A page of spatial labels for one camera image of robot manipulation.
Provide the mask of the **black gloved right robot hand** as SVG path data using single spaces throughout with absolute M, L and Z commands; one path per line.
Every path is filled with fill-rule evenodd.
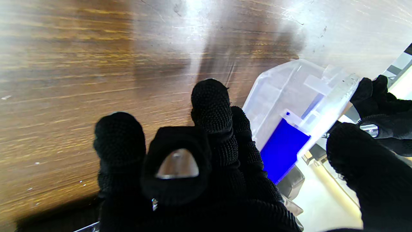
M 264 171 L 250 122 L 221 82 L 197 83 L 194 126 L 162 127 L 146 150 L 127 112 L 95 125 L 101 232 L 300 232 Z M 353 123 L 337 121 L 326 154 L 359 200 L 362 232 L 411 231 L 411 167 Z

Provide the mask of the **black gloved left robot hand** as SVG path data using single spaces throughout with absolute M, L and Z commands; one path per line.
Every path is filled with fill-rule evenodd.
M 350 99 L 360 116 L 358 125 L 377 126 L 375 139 L 402 157 L 412 154 L 412 102 L 388 91 L 388 78 L 363 78 Z

